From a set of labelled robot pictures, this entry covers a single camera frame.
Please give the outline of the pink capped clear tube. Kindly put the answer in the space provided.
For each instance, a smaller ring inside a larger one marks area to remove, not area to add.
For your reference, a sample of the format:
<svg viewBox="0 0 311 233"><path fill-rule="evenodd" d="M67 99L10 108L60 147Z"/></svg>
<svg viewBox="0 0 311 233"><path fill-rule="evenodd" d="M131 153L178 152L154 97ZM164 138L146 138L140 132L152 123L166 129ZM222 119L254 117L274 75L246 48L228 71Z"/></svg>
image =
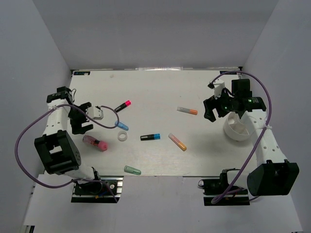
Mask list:
<svg viewBox="0 0 311 233"><path fill-rule="evenodd" d="M108 145L106 142L98 140L89 135L85 135L83 137L83 142L97 148L100 151L106 151L108 149Z"/></svg>

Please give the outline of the pink black highlighter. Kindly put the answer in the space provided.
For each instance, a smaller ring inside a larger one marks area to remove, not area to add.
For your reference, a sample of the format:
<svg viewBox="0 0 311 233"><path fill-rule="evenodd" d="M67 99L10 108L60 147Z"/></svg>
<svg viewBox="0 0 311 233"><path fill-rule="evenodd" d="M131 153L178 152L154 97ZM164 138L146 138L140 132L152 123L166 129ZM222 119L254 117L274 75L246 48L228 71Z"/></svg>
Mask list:
<svg viewBox="0 0 311 233"><path fill-rule="evenodd" d="M119 112L123 109L125 109L126 107L131 105L131 101L127 100L126 102L122 103L121 105L119 105L117 108L114 109L115 112Z"/></svg>

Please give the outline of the blue black highlighter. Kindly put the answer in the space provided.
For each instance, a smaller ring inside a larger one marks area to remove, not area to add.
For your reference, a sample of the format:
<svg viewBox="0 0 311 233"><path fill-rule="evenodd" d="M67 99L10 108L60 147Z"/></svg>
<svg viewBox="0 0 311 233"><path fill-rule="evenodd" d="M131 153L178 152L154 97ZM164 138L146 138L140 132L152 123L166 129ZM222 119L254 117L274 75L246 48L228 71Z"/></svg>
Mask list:
<svg viewBox="0 0 311 233"><path fill-rule="evenodd" d="M159 140L159 139L160 139L160 134L159 133L147 134L147 135L140 136L140 140L141 141Z"/></svg>

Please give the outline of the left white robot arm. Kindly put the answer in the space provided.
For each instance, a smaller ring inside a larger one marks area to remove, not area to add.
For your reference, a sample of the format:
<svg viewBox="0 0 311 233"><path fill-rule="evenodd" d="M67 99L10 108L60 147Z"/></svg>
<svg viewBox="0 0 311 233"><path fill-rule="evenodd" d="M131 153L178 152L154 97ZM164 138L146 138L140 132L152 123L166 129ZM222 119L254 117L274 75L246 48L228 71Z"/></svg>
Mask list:
<svg viewBox="0 0 311 233"><path fill-rule="evenodd" d="M49 114L43 135L35 139L35 148L47 173L67 175L73 179L87 179L86 188L93 194L102 190L103 182L98 172L86 166L74 141L67 132L71 125L72 134L85 134L93 129L92 124L83 126L88 122L84 114L91 119L101 120L104 117L99 107L92 106L90 102L74 108L72 91L63 86L57 88L56 93L47 96Z"/></svg>

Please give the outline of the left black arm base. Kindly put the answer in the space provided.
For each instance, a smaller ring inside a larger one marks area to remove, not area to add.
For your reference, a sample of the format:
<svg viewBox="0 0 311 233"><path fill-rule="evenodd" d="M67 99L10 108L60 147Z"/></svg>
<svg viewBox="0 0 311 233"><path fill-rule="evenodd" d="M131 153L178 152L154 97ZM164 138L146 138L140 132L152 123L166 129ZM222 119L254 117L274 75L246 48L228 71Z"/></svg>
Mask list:
<svg viewBox="0 0 311 233"><path fill-rule="evenodd" d="M84 183L75 184L71 196L72 203L117 203L121 197L123 177L101 177L109 186L115 198L105 184Z"/></svg>

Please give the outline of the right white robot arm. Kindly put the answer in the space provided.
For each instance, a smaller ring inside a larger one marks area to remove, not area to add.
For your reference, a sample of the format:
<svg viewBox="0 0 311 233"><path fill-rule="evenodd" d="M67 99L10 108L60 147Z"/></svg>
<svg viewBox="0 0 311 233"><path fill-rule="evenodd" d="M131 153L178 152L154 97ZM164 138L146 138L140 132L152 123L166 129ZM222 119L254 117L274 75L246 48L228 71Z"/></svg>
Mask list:
<svg viewBox="0 0 311 233"><path fill-rule="evenodd" d="M257 167L252 172L241 168L227 170L219 181L224 193L232 193L237 187L247 189L252 196L285 196L289 194L298 174L297 163L291 163L281 151L271 127L268 112L261 97L254 97L249 79L232 80L231 90L224 81L215 80L208 85L214 94L204 100L204 117L211 122L233 114L237 124L246 131L252 142L251 153L256 156Z"/></svg>

